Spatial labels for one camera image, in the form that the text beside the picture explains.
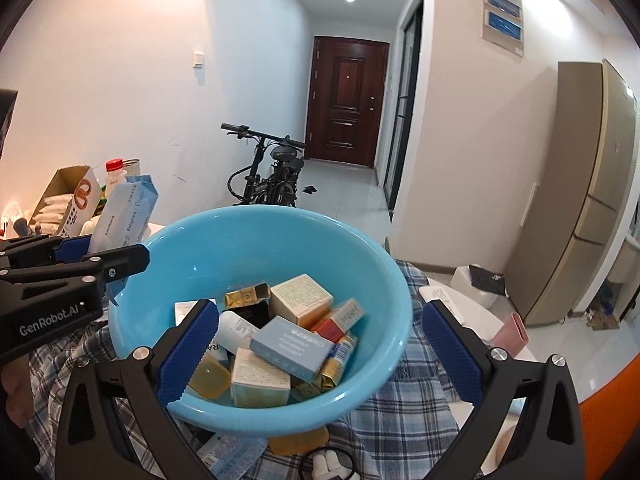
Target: silver screw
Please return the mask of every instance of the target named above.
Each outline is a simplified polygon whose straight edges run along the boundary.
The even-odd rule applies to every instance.
[[[507,354],[507,351],[503,348],[494,348],[491,350],[491,357],[496,361],[506,361],[509,354]]]
[[[76,359],[76,365],[80,368],[84,368],[90,362],[90,359],[86,355],[81,355],[78,359]]]
[[[146,346],[140,346],[133,351],[133,358],[136,361],[142,361],[149,357],[149,348]]]
[[[558,354],[551,356],[551,362],[561,368],[566,366],[566,359]]]

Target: blue box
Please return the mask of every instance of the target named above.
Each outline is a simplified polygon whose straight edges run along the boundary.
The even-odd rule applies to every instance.
[[[255,333],[250,349],[265,361],[310,383],[334,344],[276,316]]]

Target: doorway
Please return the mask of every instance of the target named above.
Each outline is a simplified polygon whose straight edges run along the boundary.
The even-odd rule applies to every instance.
[[[373,168],[389,44],[317,36],[305,158]]]
[[[396,120],[394,122],[394,133],[391,139],[384,184],[386,204],[389,209],[389,215],[392,218],[396,208],[396,201],[398,200],[406,147],[409,143],[409,132],[411,131],[411,120],[414,115],[415,86],[418,81],[420,43],[422,40],[423,10],[424,3],[420,3],[404,28]]]

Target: refrigerator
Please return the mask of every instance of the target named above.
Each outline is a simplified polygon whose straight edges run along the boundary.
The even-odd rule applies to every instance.
[[[560,62],[540,188],[504,278],[526,325],[557,322],[580,301],[628,199],[636,100],[602,62]]]

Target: cream colored box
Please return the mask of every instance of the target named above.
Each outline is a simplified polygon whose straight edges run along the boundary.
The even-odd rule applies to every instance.
[[[311,328],[331,308],[334,297],[307,274],[271,287],[271,314]]]
[[[289,400],[289,374],[239,348],[231,373],[231,398],[239,408],[274,408]]]

